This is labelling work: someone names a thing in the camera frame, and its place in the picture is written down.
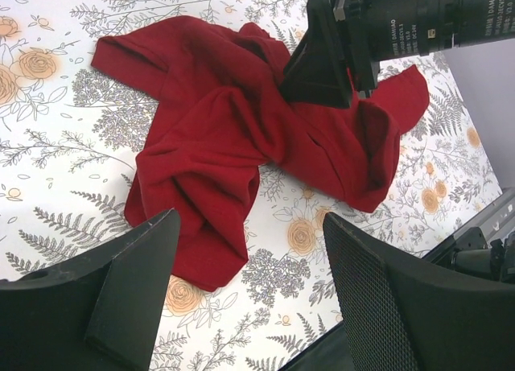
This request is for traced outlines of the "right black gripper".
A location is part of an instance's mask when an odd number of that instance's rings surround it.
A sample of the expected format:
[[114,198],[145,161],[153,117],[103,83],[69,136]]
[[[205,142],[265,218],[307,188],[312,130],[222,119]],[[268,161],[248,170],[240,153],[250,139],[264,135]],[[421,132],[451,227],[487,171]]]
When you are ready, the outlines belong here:
[[352,104],[353,89],[378,85],[362,0],[308,0],[308,32],[283,69],[279,86],[288,102],[337,109]]

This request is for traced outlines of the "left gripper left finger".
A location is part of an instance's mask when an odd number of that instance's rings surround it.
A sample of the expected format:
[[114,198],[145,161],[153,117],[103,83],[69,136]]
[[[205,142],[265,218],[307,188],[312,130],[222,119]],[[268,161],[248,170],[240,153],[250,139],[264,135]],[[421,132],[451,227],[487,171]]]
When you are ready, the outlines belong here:
[[147,370],[180,216],[162,212],[74,258],[1,281],[3,370]]

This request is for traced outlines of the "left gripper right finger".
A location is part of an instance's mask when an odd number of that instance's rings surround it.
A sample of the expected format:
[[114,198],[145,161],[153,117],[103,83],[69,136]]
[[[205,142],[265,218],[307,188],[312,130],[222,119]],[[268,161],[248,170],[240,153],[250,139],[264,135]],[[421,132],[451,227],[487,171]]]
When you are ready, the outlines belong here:
[[356,369],[513,369],[513,285],[417,258],[333,212],[323,235]]

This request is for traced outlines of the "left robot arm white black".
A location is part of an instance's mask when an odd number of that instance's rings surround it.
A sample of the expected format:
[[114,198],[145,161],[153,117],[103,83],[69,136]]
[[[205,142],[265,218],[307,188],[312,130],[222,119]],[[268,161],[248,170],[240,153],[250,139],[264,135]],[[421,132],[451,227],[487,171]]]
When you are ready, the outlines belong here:
[[[287,370],[511,370],[514,239],[472,218],[421,258],[329,213],[341,323]],[[4,370],[146,370],[181,226],[161,212],[74,258],[1,282]]]

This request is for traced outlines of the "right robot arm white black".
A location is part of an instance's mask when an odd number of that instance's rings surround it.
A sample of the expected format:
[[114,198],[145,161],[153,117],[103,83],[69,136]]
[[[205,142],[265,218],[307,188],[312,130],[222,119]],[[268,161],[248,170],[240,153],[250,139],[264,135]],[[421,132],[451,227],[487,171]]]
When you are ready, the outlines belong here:
[[513,38],[514,0],[308,0],[307,21],[282,97],[346,109],[382,61]]

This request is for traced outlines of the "red t shirt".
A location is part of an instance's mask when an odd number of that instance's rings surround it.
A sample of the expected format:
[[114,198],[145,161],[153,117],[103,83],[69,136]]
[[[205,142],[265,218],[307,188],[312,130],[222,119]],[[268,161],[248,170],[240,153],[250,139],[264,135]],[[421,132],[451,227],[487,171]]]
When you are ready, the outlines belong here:
[[373,212],[398,169],[401,136],[430,102],[413,66],[349,109],[289,103],[278,91],[289,58],[254,23],[234,31],[191,16],[97,41],[92,66],[159,103],[125,217],[136,226],[176,210],[172,273],[202,290],[226,286],[247,263],[243,224],[261,165]]

